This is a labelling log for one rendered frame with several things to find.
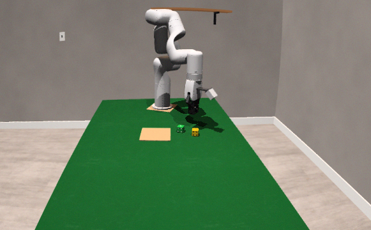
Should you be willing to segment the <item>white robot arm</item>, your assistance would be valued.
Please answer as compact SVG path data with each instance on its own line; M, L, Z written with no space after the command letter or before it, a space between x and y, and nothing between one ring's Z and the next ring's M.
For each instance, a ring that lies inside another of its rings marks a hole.
M156 53L168 54L168 56L157 57L153 61L155 103L152 105L152 108L157 110L171 109L170 76L167 71L178 70L181 65L187 64L186 78L201 80L203 54L193 49L180 50L178 40L184 37L186 31L176 11L168 9L148 10L145 18L149 24L155 25L154 41ZM168 31L170 38L168 38Z

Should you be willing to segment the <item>yellow die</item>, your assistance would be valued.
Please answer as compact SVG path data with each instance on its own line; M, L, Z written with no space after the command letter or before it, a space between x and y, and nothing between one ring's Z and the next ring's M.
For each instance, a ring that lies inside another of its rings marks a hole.
M198 128L192 128L192 136L198 136L199 135L199 129Z

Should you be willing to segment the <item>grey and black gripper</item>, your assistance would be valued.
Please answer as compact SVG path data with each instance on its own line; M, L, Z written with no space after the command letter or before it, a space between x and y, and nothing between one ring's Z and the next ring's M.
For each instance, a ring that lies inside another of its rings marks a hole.
M199 87L202 87L202 79L201 80L186 79L185 100L186 100L186 103L188 104L189 114L193 114L193 115L195 114L195 107L197 107L197 112L199 111L198 104L202 96L202 91L196 90L196 88L199 88Z

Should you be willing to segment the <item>green die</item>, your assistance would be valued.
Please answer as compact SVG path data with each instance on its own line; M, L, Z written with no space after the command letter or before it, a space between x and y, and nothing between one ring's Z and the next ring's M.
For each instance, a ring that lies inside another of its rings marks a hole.
M177 132L183 133L185 131L185 126L184 125L178 125L177 126Z

